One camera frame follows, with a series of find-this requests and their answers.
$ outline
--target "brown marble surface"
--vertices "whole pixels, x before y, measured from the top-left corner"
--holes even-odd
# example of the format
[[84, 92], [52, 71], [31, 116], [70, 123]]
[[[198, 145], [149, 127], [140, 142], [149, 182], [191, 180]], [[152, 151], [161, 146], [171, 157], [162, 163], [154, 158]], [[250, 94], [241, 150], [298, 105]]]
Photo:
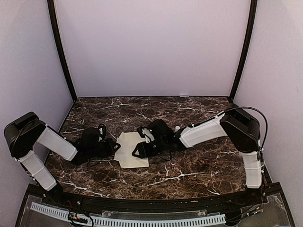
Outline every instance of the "brown marble surface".
[[[163, 119], [171, 128], [198, 123], [227, 105], [223, 97], [80, 98], [61, 134], [75, 141], [83, 129], [104, 123], [108, 135], [116, 139], [120, 133], [136, 131], [155, 119]], [[183, 199], [245, 188], [242, 158], [227, 137], [173, 153], [168, 162], [152, 157], [149, 163], [148, 168], [122, 169], [112, 156], [93, 160], [90, 165], [97, 164], [94, 167], [73, 166], [50, 153], [46, 167], [66, 192], [109, 198]]]

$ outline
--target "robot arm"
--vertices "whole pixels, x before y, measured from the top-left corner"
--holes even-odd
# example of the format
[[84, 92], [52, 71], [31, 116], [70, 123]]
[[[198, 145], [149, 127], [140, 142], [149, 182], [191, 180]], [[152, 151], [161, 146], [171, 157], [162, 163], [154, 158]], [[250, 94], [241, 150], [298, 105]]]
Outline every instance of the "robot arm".
[[33, 151], [35, 143], [43, 145], [75, 165], [80, 165], [89, 158], [105, 157], [120, 148], [112, 139], [105, 139], [105, 135], [104, 125], [100, 125], [98, 129], [87, 128], [83, 131], [81, 139], [72, 144], [39, 120], [33, 112], [13, 121], [4, 130], [11, 156], [47, 191], [58, 183]]
[[214, 138], [228, 136], [241, 153], [246, 172], [246, 186], [258, 189], [262, 185], [259, 122], [235, 104], [197, 125], [189, 125], [173, 132], [163, 120], [155, 120], [148, 127], [140, 127], [139, 134], [147, 142], [137, 145], [133, 156], [155, 156], [164, 150], [183, 150]]

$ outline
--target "black pole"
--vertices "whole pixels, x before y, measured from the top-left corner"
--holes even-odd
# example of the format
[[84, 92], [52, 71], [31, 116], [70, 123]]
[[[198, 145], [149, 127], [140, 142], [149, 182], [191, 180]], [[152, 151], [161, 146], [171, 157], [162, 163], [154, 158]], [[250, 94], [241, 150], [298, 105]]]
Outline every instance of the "black pole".
[[250, 46], [250, 39], [251, 39], [252, 29], [254, 27], [255, 15], [256, 15], [256, 10], [257, 10], [257, 1], [258, 0], [251, 0], [251, 2], [250, 2], [250, 15], [248, 17], [248, 23], [247, 23], [247, 28], [246, 28], [246, 34], [245, 34], [245, 38], [244, 38], [242, 53], [241, 53], [237, 73], [236, 73], [236, 76], [235, 76], [235, 80], [234, 80], [233, 85], [232, 85], [232, 90], [231, 90], [231, 93], [228, 97], [228, 101], [230, 103], [233, 102], [233, 100], [236, 96], [237, 89], [238, 89], [238, 86], [239, 86], [239, 83], [240, 83], [240, 80], [241, 80], [241, 76], [242, 76], [242, 73], [243, 73], [243, 69], [244, 69], [248, 49], [249, 49], [249, 46]]
[[68, 89], [70, 91], [71, 97], [72, 97], [73, 101], [75, 102], [77, 100], [77, 95], [76, 95], [74, 85], [72, 84], [71, 75], [68, 70], [64, 51], [63, 51], [63, 46], [62, 46], [62, 42], [61, 42], [61, 38], [60, 38], [59, 27], [58, 27], [58, 22], [57, 22], [57, 17], [56, 17], [55, 5], [54, 5], [53, 0], [47, 0], [47, 4], [48, 4], [49, 16], [50, 16], [52, 28], [53, 28], [53, 36], [55, 38], [57, 51], [58, 51], [59, 59], [61, 62], [61, 67], [63, 69], [63, 73], [65, 76], [65, 80], [66, 80]]

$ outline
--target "white vent grille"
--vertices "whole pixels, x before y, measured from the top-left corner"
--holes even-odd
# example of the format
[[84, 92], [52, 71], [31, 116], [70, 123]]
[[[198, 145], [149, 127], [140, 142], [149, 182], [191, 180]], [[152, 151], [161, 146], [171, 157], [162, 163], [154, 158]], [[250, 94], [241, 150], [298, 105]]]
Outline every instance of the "white vent grille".
[[[67, 219], [69, 213], [67, 209], [54, 208], [32, 202], [31, 210], [48, 215], [52, 218], [69, 221]], [[78, 217], [89, 220], [87, 226], [91, 226], [91, 220], [85, 215], [79, 214]], [[110, 219], [93, 215], [91, 215], [91, 217], [95, 227], [204, 227], [226, 223], [224, 214], [203, 218], [157, 221]]]

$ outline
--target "black beam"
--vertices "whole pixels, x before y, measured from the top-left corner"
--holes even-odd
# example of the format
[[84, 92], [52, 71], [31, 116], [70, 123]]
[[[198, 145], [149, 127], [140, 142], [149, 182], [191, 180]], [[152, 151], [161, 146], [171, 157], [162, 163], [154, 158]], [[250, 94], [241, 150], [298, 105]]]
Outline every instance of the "black beam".
[[64, 76], [65, 76], [65, 80], [66, 80], [68, 89], [70, 91], [71, 97], [72, 97], [73, 101], [75, 102], [77, 100], [77, 95], [76, 95], [74, 85], [72, 84], [71, 75], [70, 75], [70, 72], [68, 70], [65, 55], [64, 55], [64, 51], [63, 51], [63, 46], [62, 46], [62, 42], [61, 42], [61, 38], [60, 38], [60, 32], [59, 32], [59, 27], [58, 27], [58, 22], [57, 22], [57, 17], [56, 17], [54, 1], [53, 0], [47, 0], [47, 4], [48, 4], [49, 16], [50, 16], [51, 24], [52, 24], [52, 28], [53, 28], [53, 36], [55, 38], [55, 42], [56, 42], [57, 51], [58, 51], [59, 59], [60, 59], [60, 62], [61, 62], [61, 66], [62, 66], [62, 69], [63, 69], [63, 73], [64, 73]]
[[251, 0], [251, 2], [250, 2], [250, 14], [249, 14], [249, 17], [248, 17], [248, 23], [247, 23], [247, 28], [246, 28], [246, 34], [245, 34], [245, 38], [244, 38], [242, 53], [241, 53], [238, 69], [237, 69], [237, 72], [236, 72], [235, 80], [234, 80], [233, 85], [232, 85], [232, 90], [231, 90], [231, 93], [228, 97], [228, 101], [230, 103], [233, 103], [233, 100], [236, 96], [237, 89], [238, 89], [238, 86], [239, 86], [239, 83], [240, 83], [240, 80], [241, 80], [241, 76], [242, 76], [242, 73], [243, 73], [243, 69], [244, 69], [248, 49], [250, 47], [250, 39], [251, 39], [252, 29], [254, 27], [255, 15], [256, 15], [256, 10], [257, 10], [257, 1], [258, 0]]

